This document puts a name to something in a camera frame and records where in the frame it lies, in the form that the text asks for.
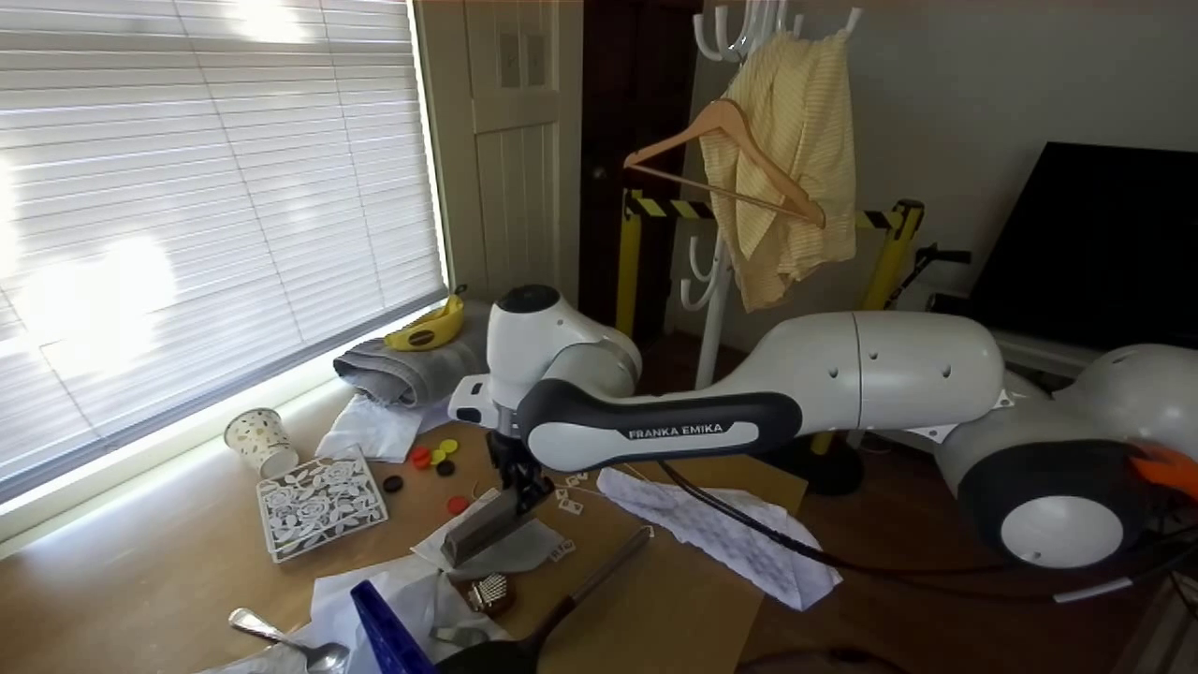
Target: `wire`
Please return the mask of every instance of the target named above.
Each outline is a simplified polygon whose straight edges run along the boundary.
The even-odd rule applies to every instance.
[[[984,598],[984,605],[1087,605],[1087,598],[1102,598],[1102,595],[1112,595],[1112,591],[1125,591],[1132,590],[1136,581],[1146,581],[1146,578],[1160,578],[1160,573],[1173,573],[1176,565],[1185,565],[1188,558],[1198,555],[1198,546],[1188,546],[1181,555],[1167,555],[1160,565],[1132,578],[1112,578],[1106,585],[1087,585],[1087,590],[1071,590],[1071,591],[1039,591],[1039,595],[1019,595],[1019,591],[974,591],[974,590],[948,590],[948,585],[928,585],[928,578],[984,578],[984,573],[1009,573],[1009,570],[1027,570],[1027,565],[965,565],[965,570],[883,570],[883,565],[860,565],[860,563],[850,563],[850,558],[840,558],[840,555],[828,555],[822,546],[808,546],[802,541],[789,541],[769,525],[760,525],[758,518],[749,518],[745,511],[717,497],[713,492],[691,483],[682,473],[673,473],[667,462],[658,462],[658,470],[687,492],[693,496],[696,502],[703,502],[708,511],[760,533],[765,541],[780,542],[783,551],[795,551],[802,558],[814,558],[814,563],[824,563],[824,565],[835,565],[835,570],[845,570],[845,573],[860,573],[860,578],[879,578],[879,581],[890,581],[890,585],[908,585],[908,590],[918,590],[918,591],[938,591],[938,595],[954,595],[954,598]]]

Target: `coat rack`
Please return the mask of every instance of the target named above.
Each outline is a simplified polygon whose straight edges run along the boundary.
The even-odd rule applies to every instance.
[[[713,23],[717,23],[713,28],[717,44],[708,44],[703,14],[693,14],[693,38],[696,38],[696,49],[703,54],[703,62],[723,62],[723,64],[745,64],[777,33],[802,38],[802,14],[798,13],[789,14],[789,0],[745,0],[743,29],[733,42],[728,38],[728,9],[723,5],[717,5]],[[855,33],[857,23],[860,23],[860,9],[850,9],[845,33]],[[679,304],[687,310],[708,306],[703,341],[701,341],[701,367],[696,367],[696,389],[701,389],[701,385],[713,385],[713,377],[717,377],[723,306],[728,306],[728,286],[730,286],[730,250],[719,231],[717,231],[717,250],[713,250],[708,271],[701,271],[701,239],[696,236],[691,236],[687,250],[691,250],[687,254],[691,276],[682,276],[682,286],[679,286],[682,289]]]

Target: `wooden hanger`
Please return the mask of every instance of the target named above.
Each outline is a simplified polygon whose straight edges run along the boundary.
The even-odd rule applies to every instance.
[[[673,175],[673,174],[658,174],[646,161],[658,159],[658,155],[669,155],[673,148],[687,148],[687,144],[696,144],[703,134],[723,134],[730,140],[783,196],[785,204],[777,208],[777,204],[765,204],[758,196],[743,196],[733,189],[719,189],[719,184],[701,184],[701,180],[687,180],[687,175]],[[653,148],[642,148],[638,155],[626,159],[626,169],[629,174],[646,174],[646,175],[658,175],[658,180],[669,180],[669,184],[687,184],[687,189],[696,189],[696,190],[717,190],[717,196],[728,196],[728,199],[743,199],[743,204],[758,204],[765,210],[777,210],[777,214],[785,214],[785,219],[798,219],[798,223],[808,223],[818,230],[828,226],[828,214],[808,199],[805,189],[798,189],[749,134],[749,123],[745,123],[745,114],[743,105],[733,105],[730,98],[717,98],[682,134],[669,134],[669,140],[658,140]]]

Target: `desk surface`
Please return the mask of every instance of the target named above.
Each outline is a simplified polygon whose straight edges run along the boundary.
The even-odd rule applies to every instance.
[[[407,555],[450,515],[450,496],[486,492],[495,473],[471,429],[443,429],[428,442],[463,442],[462,473],[402,473],[389,525],[331,542],[290,565],[264,546],[256,487],[233,452],[203,452],[186,473],[114,502],[55,537],[0,563],[4,669],[203,669],[260,646],[233,634],[226,615],[250,606],[279,627],[302,627],[311,585],[331,573]],[[745,487],[798,511],[802,483],[749,457],[687,462],[696,483]],[[508,634],[531,631],[550,605],[593,578],[638,520],[607,505],[594,487],[577,492],[579,518],[545,505],[545,520],[577,555],[517,581]],[[713,558],[654,537],[611,578],[545,651],[545,669],[733,669],[752,631],[760,591]]]

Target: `window blinds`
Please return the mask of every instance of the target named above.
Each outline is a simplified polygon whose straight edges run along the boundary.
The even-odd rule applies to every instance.
[[[445,289],[405,0],[0,0],[0,496]]]

